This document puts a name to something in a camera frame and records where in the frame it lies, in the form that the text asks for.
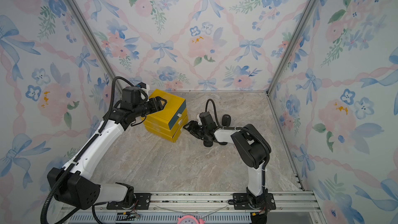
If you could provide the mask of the black computer mouse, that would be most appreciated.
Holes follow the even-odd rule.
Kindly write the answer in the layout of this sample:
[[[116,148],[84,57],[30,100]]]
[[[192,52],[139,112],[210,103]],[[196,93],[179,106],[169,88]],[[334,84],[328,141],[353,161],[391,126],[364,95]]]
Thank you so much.
[[[205,147],[212,147],[213,144],[214,144],[214,142],[213,142],[213,138],[212,138],[211,136],[205,135],[205,136],[203,137],[203,145],[204,145]]]
[[[222,122],[221,122],[223,127],[229,127],[231,125],[231,116],[228,114],[224,114],[222,116]]]

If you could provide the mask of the yellow plastic drawer cabinet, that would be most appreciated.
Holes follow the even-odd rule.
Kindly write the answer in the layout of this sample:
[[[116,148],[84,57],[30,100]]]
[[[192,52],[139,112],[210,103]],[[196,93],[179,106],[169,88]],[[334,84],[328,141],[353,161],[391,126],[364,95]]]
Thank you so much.
[[[165,140],[176,143],[181,130],[188,123],[187,102],[184,98],[155,89],[150,99],[159,96],[167,101],[163,110],[148,115],[145,129]]]

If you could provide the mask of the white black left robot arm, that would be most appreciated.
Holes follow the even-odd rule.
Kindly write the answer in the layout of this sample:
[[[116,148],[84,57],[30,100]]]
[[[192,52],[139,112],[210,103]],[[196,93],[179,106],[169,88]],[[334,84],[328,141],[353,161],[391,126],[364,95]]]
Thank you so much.
[[[128,127],[137,125],[138,117],[146,118],[162,111],[166,105],[167,101],[159,96],[146,99],[141,104],[126,104],[119,100],[84,147],[62,168],[50,170],[47,179],[51,191],[44,207],[55,199],[77,209],[88,209],[107,202],[131,208],[136,202],[133,186],[124,183],[96,184],[91,177],[111,144]]]

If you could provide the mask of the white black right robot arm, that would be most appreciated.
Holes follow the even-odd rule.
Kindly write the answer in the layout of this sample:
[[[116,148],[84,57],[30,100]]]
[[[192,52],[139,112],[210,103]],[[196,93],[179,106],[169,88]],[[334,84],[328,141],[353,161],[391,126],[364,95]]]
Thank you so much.
[[[272,149],[252,124],[244,127],[218,127],[215,124],[200,125],[197,121],[190,121],[183,128],[195,138],[202,140],[206,147],[214,143],[235,146],[248,168],[248,186],[242,200],[234,197],[231,201],[233,205],[254,210],[271,209],[271,204],[267,201],[269,194],[265,183],[265,169]]]

